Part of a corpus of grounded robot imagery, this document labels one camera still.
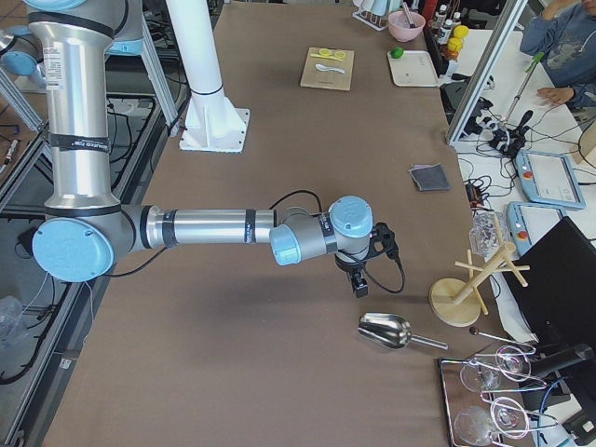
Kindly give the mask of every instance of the white spoon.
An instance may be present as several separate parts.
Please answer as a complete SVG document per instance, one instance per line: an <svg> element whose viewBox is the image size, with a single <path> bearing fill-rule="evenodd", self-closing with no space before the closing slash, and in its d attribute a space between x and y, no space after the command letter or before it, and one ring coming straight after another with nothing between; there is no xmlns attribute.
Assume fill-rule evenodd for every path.
<svg viewBox="0 0 596 447"><path fill-rule="evenodd" d="M316 63L315 68L320 72L337 72L345 75L345 70L343 68L336 68L336 67L328 67L327 65L323 65L322 63Z"/></svg>

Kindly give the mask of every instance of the round wooden base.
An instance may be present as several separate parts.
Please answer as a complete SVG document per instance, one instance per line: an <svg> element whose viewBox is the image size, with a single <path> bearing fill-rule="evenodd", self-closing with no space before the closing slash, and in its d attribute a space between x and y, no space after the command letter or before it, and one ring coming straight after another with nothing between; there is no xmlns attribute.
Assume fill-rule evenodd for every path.
<svg viewBox="0 0 596 447"><path fill-rule="evenodd" d="M466 285L455 278L439 279L430 288L430 307L441 321L458 328L474 324L481 314L481 305L472 292L459 305L454 305L454 297Z"/></svg>

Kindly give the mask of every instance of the bowl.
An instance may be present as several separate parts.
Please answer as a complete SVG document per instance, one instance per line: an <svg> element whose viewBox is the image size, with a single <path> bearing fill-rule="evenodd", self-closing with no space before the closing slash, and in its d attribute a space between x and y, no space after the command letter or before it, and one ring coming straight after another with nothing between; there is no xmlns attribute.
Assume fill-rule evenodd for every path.
<svg viewBox="0 0 596 447"><path fill-rule="evenodd" d="M416 25L415 28L410 28L410 23L408 23L403 11L392 12L387 18L389 33L398 42L410 42L411 40L414 40L420 33L422 33L422 29L427 24L425 18L420 14L412 11L410 11L410 14Z"/></svg>

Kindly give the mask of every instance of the green lime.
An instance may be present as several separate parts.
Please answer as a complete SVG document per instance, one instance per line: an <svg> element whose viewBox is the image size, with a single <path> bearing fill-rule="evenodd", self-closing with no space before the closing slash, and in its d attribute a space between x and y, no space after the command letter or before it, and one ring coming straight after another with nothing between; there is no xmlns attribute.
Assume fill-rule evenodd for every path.
<svg viewBox="0 0 596 447"><path fill-rule="evenodd" d="M391 50L391 57L393 59L399 59L403 56L403 48L402 47L395 47Z"/></svg>

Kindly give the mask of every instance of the wooden cutting board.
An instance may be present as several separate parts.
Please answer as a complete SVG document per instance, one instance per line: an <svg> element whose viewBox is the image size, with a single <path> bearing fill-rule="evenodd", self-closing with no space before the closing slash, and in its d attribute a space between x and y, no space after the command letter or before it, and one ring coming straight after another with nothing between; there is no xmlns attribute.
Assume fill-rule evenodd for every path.
<svg viewBox="0 0 596 447"><path fill-rule="evenodd" d="M310 47L306 53L305 68L302 72L300 87L327 88L331 90L350 90L352 83L352 67L354 65L354 51L342 49L345 58L342 61L312 57L311 54L318 54L319 47ZM345 74L337 72L320 72L315 64L322 63L328 67L343 68Z"/></svg>

